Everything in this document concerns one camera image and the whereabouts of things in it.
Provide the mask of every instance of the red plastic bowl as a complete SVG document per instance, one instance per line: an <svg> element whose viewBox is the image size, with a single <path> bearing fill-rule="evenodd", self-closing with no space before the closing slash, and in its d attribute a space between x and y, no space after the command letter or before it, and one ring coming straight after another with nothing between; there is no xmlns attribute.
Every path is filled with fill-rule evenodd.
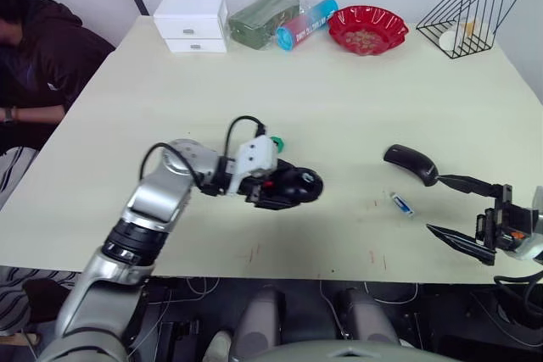
<svg viewBox="0 0 543 362"><path fill-rule="evenodd" d="M404 42L409 32L404 20L384 8L349 6L328 21L330 36L359 55L379 55Z"/></svg>

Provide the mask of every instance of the cable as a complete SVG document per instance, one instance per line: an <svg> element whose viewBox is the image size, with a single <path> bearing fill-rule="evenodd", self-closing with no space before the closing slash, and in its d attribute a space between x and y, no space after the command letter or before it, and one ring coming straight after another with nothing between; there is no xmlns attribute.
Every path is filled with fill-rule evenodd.
<svg viewBox="0 0 543 362"><path fill-rule="evenodd" d="M232 123L230 124L230 126L228 126L228 131L227 131L227 137L224 141L224 153L222 154L225 159L228 158L228 147L230 145L230 136L232 135L232 130L234 128L234 126L240 121L240 120L252 120L253 122L256 123L257 125L257 129L256 129L256 135L255 137L257 136L260 136L260 135L264 135L266 133L266 130L265 130L265 127L264 127L264 124L262 122L260 122L258 119L256 119L254 116L248 116L248 115L243 115L243 116L238 116L236 119L234 119L232 121Z"/></svg>
<svg viewBox="0 0 543 362"><path fill-rule="evenodd" d="M525 277L507 277L507 276L494 276L494 283L500 288L505 294L511 298L515 298L519 302L523 303L525 312L535 318L540 318L543 315L543 308L538 307L535 304L529 302L529 295L532 293L535 285L539 280L543 278L543 270L535 273L530 276ZM502 283L506 281L508 283L528 283L524 284L526 288L524 289L523 296L515 293L510 287Z"/></svg>
<svg viewBox="0 0 543 362"><path fill-rule="evenodd" d="M343 329L343 326L339 322L338 314L336 313L335 308L333 307L330 300L328 300L328 298L324 295L324 292L322 292L322 280L319 281L319 291L321 292L322 299L326 301L326 303L328 304L328 307L330 307L330 310L332 311L333 319L336 321L336 326L338 326L339 332L341 333L341 337L343 337L343 339L349 339L349 334L345 332L345 330Z"/></svg>
<svg viewBox="0 0 543 362"><path fill-rule="evenodd" d="M500 325L500 323L498 321L496 321L494 319L494 317L492 317L492 315L490 314L489 310L487 310L484 306L483 306L483 303L481 303L479 301L479 299L477 298L477 296L475 294L473 294L472 292L470 293L471 296L473 298L475 298L475 301L477 302L477 304L479 305L479 307L484 311L485 314L488 315L488 317L490 318L490 321L492 321L492 323L495 325L495 327L501 331L501 333L503 333L504 335L510 337L513 341L515 341L516 343L520 343L521 345L524 345L525 347L529 347L529 348L539 348L541 346L543 346L543 342L541 343L525 343L524 341L521 341L520 339L518 339L517 337L511 335L509 332L506 331L506 329L504 327L502 327Z"/></svg>
<svg viewBox="0 0 543 362"><path fill-rule="evenodd" d="M26 335L26 332L24 332L22 328L20 329L20 333L22 334L23 338L25 339L26 344L28 345L28 349L32 352L32 356L34 357L34 360L37 360L36 350L32 346L32 342L31 342L30 338L28 338L28 335Z"/></svg>
<svg viewBox="0 0 543 362"><path fill-rule="evenodd" d="M183 164L185 164L185 167L187 167L188 172L193 177L194 184L198 189L202 189L202 183L200 182L200 177L198 173L194 170L194 167L188 162L185 157L179 153L174 147L169 145L168 143L158 142L155 143L151 148L145 153L145 156L143 157L142 163L139 168L139 179L142 180L143 174L145 173L145 164L147 163L147 160L151 153L156 150L157 148L165 148L170 153L172 153L174 156L176 156Z"/></svg>
<svg viewBox="0 0 543 362"><path fill-rule="evenodd" d="M164 296L162 296L162 301L164 301L164 297L165 297L165 294L166 294L166 290L167 288L165 288L164 290ZM160 305L160 308L159 308L159 314L162 313L162 305ZM153 362L155 362L156 360L156 355L157 353L159 352L159 344L160 344L160 333L162 332L162 324L159 325L159 330L158 332L156 333L156 344L154 345L154 355L153 355Z"/></svg>
<svg viewBox="0 0 543 362"><path fill-rule="evenodd" d="M162 321L162 319L164 318L164 315L166 314L166 311L168 311L168 308L170 307L171 303L173 303L173 302L171 301L171 290L170 290L170 296L168 297L168 303L166 304L166 307L164 308L164 311L162 311L162 314L160 314L159 319L157 319L157 321L153 324L153 326L148 331L148 333L145 334L145 337L143 337L143 339L139 342L139 344L136 345L136 347L126 356L127 361L130 360L130 357L137 351L137 349L139 347L142 346L142 344L145 342L145 340L148 338L148 336L151 335L151 332L153 332L154 329L156 328L156 326Z"/></svg>
<svg viewBox="0 0 543 362"><path fill-rule="evenodd" d="M213 293L214 290L217 288L217 286L219 286L219 281L221 281L221 278L220 278L220 277L217 277L216 283L215 283L215 284L213 285L213 287L212 287L209 291L207 291L207 292L206 292L206 291L199 292L198 290L196 290L196 289L193 287L193 285L191 284L190 279L189 279L188 277L187 277L185 280L187 281L188 288L190 289L191 292L193 292L193 293L196 294L196 295L202 295L202 294L204 294L204 295L207 296L208 294Z"/></svg>
<svg viewBox="0 0 543 362"><path fill-rule="evenodd" d="M217 287L219 286L220 281L221 281L221 278L217 277L217 281L215 282L213 287L208 290L207 289L207 280L206 280L206 277L204 277L204 290L202 292L198 292L198 291L194 290L192 285L188 284L191 291L194 294L199 294L199 297L196 297L196 298L180 298L179 300L171 300L170 303L171 304L176 304L176 303L188 303L188 302L191 302L191 301L200 301L204 297L209 296L210 294L212 294L217 289ZM157 304L162 304L162 303L163 303L163 301L155 301L155 302L152 302L152 303L148 303L148 305L157 305Z"/></svg>
<svg viewBox="0 0 543 362"><path fill-rule="evenodd" d="M415 298L417 298L418 296L418 283L415 283L415 293L413 294L413 297L409 298L408 300L406 301L386 301L386 300L381 300L379 298L375 298L371 293L370 291L367 289L367 283L364 281L364 288L366 289L366 292L373 297L373 299L375 301L377 301L378 303L381 303L381 304L390 304L390 305L402 305L402 304L408 304L410 303L411 301L414 301Z"/></svg>

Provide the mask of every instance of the wire file holder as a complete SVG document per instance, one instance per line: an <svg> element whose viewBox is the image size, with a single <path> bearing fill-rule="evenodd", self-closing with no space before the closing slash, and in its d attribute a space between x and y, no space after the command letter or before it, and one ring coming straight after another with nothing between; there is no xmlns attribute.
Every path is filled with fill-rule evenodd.
<svg viewBox="0 0 543 362"><path fill-rule="evenodd" d="M490 50L503 0L442 0L417 25L449 58Z"/></svg>

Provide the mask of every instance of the white table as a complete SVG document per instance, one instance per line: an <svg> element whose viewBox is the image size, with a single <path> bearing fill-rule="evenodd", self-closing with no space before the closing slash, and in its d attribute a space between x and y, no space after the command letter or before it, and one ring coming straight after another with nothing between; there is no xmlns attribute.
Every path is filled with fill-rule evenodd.
<svg viewBox="0 0 543 362"><path fill-rule="evenodd" d="M254 114L285 140L281 157L322 176L322 197L275 212L194 191L156 274L450 283L527 275L534 262L499 253L495 267L483 266L424 226L472 235L491 199L426 188L382 157L402 143L443 174L510 183L514 202L530 206L543 179L542 112L497 46L450 60L412 31L393 51L358 57L322 31L291 53L233 43L228 54L173 55L140 18L0 213L0 264L81 270L152 143L188 137L221 149L230 120ZM240 126L233 144L250 136ZM391 192L414 207L413 219Z"/></svg>

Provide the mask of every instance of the black computer mouse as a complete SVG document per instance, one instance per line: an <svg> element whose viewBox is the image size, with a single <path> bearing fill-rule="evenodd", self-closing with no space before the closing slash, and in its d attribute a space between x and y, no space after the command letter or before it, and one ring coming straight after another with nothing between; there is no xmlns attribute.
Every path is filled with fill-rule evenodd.
<svg viewBox="0 0 543 362"><path fill-rule="evenodd" d="M420 178L426 187L438 182L438 169L434 162L417 150L400 144L390 146L383 157L384 161L399 165Z"/></svg>

